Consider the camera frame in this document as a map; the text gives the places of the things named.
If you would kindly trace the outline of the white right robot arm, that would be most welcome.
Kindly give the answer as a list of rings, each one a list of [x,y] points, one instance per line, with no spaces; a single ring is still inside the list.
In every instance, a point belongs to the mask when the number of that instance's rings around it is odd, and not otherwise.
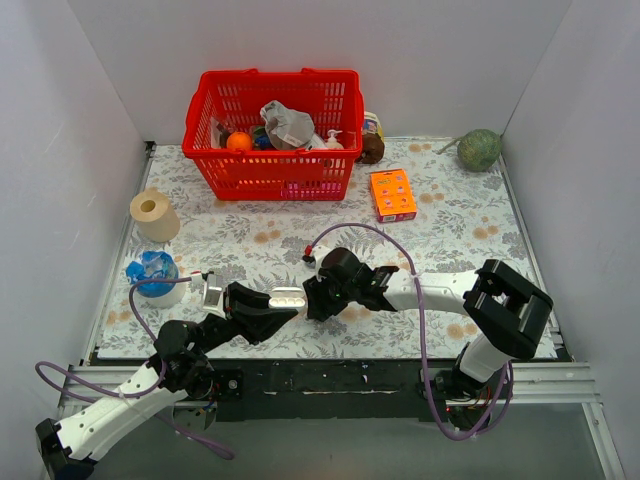
[[[466,315],[479,334],[463,348],[451,373],[434,381],[455,398],[479,395],[507,362],[532,359],[553,308],[548,294],[495,259],[477,270],[422,276],[393,265],[371,268],[343,247],[311,247],[303,260],[314,273],[300,289],[263,294],[237,282],[227,287],[225,309],[232,318],[248,317],[249,342],[272,336],[281,326],[279,314],[306,311],[309,319],[324,322],[352,303],[369,311]]]

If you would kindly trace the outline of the white earbud charging case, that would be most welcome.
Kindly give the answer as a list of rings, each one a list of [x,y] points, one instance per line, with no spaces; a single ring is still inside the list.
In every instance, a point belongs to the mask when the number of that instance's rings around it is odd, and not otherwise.
[[[278,287],[269,293],[270,308],[300,310],[306,306],[305,291],[299,287]]]

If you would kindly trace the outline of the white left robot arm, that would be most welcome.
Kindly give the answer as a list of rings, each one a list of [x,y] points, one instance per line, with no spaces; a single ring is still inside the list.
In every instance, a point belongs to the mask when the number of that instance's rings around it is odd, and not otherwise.
[[[210,313],[199,323],[166,322],[154,341],[156,353],[126,381],[113,390],[95,386],[102,397],[84,410],[36,426],[49,477],[86,479],[116,443],[161,410],[185,398],[212,404],[229,394],[229,380],[207,354],[237,336],[259,344],[297,314],[292,308],[241,307]]]

